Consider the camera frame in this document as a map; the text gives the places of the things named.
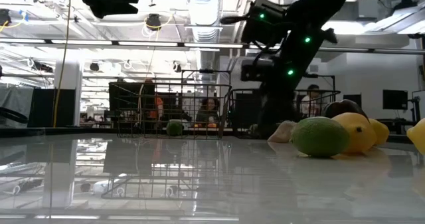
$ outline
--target yellow lemon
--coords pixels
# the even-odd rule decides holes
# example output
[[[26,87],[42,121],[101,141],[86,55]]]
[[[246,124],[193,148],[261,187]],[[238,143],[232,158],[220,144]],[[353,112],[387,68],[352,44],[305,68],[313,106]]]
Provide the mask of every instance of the yellow lemon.
[[[371,123],[373,130],[377,135],[377,141],[375,142],[375,145],[385,144],[386,140],[388,139],[388,136],[390,135],[390,130],[388,129],[388,127],[385,124],[374,120],[373,118],[369,118],[369,122]]]
[[[419,121],[415,127],[409,128],[407,136],[419,152],[425,154],[425,118]]]
[[[360,154],[369,150],[377,141],[371,123],[361,114],[343,113],[332,118],[348,131],[350,144],[344,154]]]

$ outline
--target glossy table surface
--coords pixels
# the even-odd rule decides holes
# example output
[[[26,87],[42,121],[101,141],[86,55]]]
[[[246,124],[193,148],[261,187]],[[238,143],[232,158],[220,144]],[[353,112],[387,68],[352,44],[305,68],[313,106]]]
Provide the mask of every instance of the glossy table surface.
[[[233,137],[0,144],[1,224],[425,223],[424,156],[411,147],[314,159],[291,144]]]

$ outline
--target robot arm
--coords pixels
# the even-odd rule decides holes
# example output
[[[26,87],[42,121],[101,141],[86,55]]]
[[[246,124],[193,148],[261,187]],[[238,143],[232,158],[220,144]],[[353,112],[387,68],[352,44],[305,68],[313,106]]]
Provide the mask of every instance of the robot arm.
[[[277,122],[297,120],[294,91],[323,41],[337,43],[333,29],[322,31],[321,27],[345,1],[299,0],[284,9],[267,0],[255,0],[245,16],[220,20],[226,24],[246,21],[241,40],[260,49],[254,62],[242,67],[241,80],[262,82],[258,130],[263,137],[268,138],[274,132]],[[278,43],[280,48],[271,51],[270,47]],[[279,52],[271,58],[273,65],[258,64],[263,54]]]

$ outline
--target computer monitor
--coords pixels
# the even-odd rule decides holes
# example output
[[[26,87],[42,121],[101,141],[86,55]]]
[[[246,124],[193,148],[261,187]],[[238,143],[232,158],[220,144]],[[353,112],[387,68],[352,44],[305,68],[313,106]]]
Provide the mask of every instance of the computer monitor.
[[[385,110],[407,110],[408,93],[404,90],[383,90],[382,108]]]
[[[361,108],[361,94],[348,94],[344,95],[343,99],[351,100],[358,104]]]

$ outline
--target wire basket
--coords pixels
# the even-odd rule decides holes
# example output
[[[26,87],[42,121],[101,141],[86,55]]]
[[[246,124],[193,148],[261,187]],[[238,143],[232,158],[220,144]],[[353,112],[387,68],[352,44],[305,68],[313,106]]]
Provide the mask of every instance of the wire basket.
[[[296,122],[309,117],[320,116],[326,104],[336,100],[336,90],[314,90],[315,98],[309,98],[310,90],[296,90],[294,109]],[[228,125],[238,138],[259,138],[258,116],[262,109],[260,90],[235,89],[230,93]]]
[[[101,198],[171,201],[174,205],[173,201],[196,201],[199,193],[214,191],[215,187],[217,195],[211,200],[225,200],[225,180],[219,171],[223,164],[218,159],[220,153],[230,149],[228,146],[201,148],[195,140],[138,141],[135,145],[133,139],[128,144],[108,146],[104,167],[110,176],[104,182]],[[117,152],[128,155],[119,165]]]
[[[219,139],[230,89],[226,84],[113,82],[112,121],[121,138]]]

